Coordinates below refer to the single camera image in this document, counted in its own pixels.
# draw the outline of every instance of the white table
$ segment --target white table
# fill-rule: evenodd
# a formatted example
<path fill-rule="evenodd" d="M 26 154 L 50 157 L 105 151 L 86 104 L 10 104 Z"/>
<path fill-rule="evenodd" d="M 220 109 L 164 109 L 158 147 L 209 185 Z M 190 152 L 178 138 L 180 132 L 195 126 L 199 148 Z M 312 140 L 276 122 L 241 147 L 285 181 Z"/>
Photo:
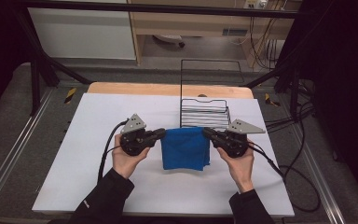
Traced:
<path fill-rule="evenodd" d="M 242 119 L 266 130 L 257 100 L 224 99 L 231 120 Z M 97 183 L 101 156 L 109 134 L 133 113 L 145 121 L 147 130 L 178 128 L 179 96 L 85 93 L 33 211 L 45 214 L 75 211 Z M 276 161 L 266 133 L 249 134 L 248 137 Z M 108 157 L 104 172 L 110 167 L 112 161 Z M 226 163 L 220 159 L 212 143 L 211 165 L 204 171 L 165 171 L 162 169 L 161 145 L 157 141 L 148 157 L 138 165 L 131 181 L 135 189 L 126 201 L 124 213 L 134 216 L 231 216 L 228 199 L 237 191 Z M 294 215 L 282 179 L 257 153 L 253 181 L 272 217 Z"/>

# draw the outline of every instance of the blue towel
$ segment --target blue towel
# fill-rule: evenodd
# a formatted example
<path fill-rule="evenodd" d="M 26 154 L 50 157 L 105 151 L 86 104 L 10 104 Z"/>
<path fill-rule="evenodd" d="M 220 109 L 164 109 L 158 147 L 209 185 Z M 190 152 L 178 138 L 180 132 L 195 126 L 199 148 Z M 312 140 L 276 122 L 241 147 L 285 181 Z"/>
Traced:
<path fill-rule="evenodd" d="M 209 144 L 200 127 L 166 130 L 161 139 L 164 170 L 186 168 L 202 171 L 205 165 L 210 164 Z"/>

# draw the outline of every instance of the person's right hand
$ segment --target person's right hand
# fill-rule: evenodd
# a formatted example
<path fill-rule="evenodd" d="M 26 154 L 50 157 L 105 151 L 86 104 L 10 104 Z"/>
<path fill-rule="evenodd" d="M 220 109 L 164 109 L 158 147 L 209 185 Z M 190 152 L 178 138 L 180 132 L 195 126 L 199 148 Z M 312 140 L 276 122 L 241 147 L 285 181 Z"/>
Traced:
<path fill-rule="evenodd" d="M 231 158 L 221 147 L 218 147 L 217 151 L 220 157 L 227 163 L 229 173 L 237 184 L 240 193 L 254 189 L 252 183 L 252 169 L 255 160 L 254 152 L 248 148 L 243 156 Z"/>

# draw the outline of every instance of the black jacket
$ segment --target black jacket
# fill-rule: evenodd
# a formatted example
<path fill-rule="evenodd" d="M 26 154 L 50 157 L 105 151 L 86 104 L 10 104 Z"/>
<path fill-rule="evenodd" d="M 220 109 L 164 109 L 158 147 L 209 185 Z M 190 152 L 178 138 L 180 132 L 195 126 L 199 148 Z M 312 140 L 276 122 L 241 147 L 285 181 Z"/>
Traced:
<path fill-rule="evenodd" d="M 69 224 L 116 224 L 124 202 L 134 185 L 111 169 L 92 192 L 80 203 Z M 236 193 L 229 200 L 236 224 L 274 223 L 255 190 Z"/>

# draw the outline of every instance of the handheld controller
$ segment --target handheld controller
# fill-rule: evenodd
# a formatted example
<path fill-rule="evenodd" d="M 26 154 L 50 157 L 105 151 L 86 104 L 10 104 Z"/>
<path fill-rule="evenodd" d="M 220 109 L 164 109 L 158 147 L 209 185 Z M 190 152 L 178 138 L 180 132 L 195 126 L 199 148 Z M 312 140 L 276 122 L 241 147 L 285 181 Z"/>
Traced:
<path fill-rule="evenodd" d="M 120 144 L 130 156 L 139 155 L 145 148 L 153 147 L 156 141 L 165 136 L 165 129 L 147 131 L 146 124 L 137 114 L 132 115 L 121 130 Z"/>
<path fill-rule="evenodd" d="M 234 120 L 224 132 L 212 128 L 203 128 L 203 135 L 210 139 L 213 147 L 221 147 L 231 158 L 241 157 L 249 147 L 247 133 L 264 133 L 263 129 L 255 127 L 240 119 Z"/>

